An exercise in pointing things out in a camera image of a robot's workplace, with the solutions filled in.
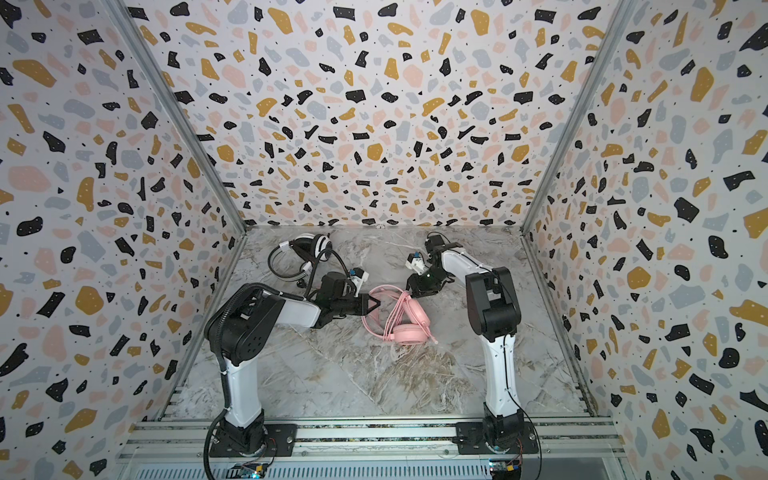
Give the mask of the pink headphones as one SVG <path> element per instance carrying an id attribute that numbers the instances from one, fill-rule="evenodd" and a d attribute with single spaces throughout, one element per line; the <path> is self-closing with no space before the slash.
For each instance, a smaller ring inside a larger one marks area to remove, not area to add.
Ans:
<path id="1" fill-rule="evenodd" d="M 437 344 L 431 332 L 431 320 L 416 298 L 407 290 L 394 285 L 380 285 L 369 295 L 377 299 L 394 301 L 385 321 L 381 321 L 377 310 L 361 317 L 363 327 L 374 337 L 400 345 L 419 345 L 427 342 Z"/>

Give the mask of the white black headphones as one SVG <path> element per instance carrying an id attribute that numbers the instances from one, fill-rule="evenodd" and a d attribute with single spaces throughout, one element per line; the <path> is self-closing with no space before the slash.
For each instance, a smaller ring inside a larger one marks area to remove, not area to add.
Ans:
<path id="1" fill-rule="evenodd" d="M 332 249 L 328 235 L 303 233 L 279 243 L 269 253 L 267 266 L 273 275 L 284 281 L 298 281 L 307 277 L 317 263 L 327 261 Z M 279 273 L 276 269 L 277 257 L 288 253 L 295 254 L 301 260 L 301 265 L 295 273 Z"/>

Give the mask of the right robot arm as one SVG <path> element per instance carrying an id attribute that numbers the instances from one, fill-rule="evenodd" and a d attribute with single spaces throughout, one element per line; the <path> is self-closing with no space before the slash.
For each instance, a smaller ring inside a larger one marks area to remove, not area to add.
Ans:
<path id="1" fill-rule="evenodd" d="M 492 450 L 507 451 L 520 442 L 525 422 L 514 371 L 522 312 L 511 273 L 485 265 L 439 232 L 427 234 L 425 248 L 425 254 L 408 256 L 412 274 L 406 290 L 420 298 L 440 293 L 448 283 L 465 287 L 468 321 L 481 341 L 486 367 L 484 442 Z"/>

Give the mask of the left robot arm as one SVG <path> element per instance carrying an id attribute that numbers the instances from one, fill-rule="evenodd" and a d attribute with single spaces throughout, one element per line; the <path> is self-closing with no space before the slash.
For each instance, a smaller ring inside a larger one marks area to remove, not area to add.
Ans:
<path id="1" fill-rule="evenodd" d="M 268 430 L 258 394 L 257 358 L 275 327 L 321 329 L 335 319 L 373 313 L 380 305 L 378 298 L 361 293 L 353 280 L 339 272 L 325 275 L 321 287 L 305 296 L 263 283 L 241 286 L 205 329 L 224 398 L 211 437 L 240 455 L 266 447 Z"/>

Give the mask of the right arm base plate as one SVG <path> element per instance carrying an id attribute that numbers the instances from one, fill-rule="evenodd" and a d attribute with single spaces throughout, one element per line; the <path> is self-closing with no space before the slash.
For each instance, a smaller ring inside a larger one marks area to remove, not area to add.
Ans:
<path id="1" fill-rule="evenodd" d="M 538 454 L 538 438 L 533 424 L 517 422 L 506 430 L 498 430 L 490 422 L 458 422 L 452 442 L 460 455 Z"/>

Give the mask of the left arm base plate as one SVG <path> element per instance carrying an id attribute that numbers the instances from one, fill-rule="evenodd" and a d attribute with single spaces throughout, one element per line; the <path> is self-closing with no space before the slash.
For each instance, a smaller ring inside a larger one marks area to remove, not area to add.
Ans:
<path id="1" fill-rule="evenodd" d="M 254 424 L 241 428 L 224 422 L 213 436 L 212 458 L 290 457 L 298 426 L 291 423 Z"/>

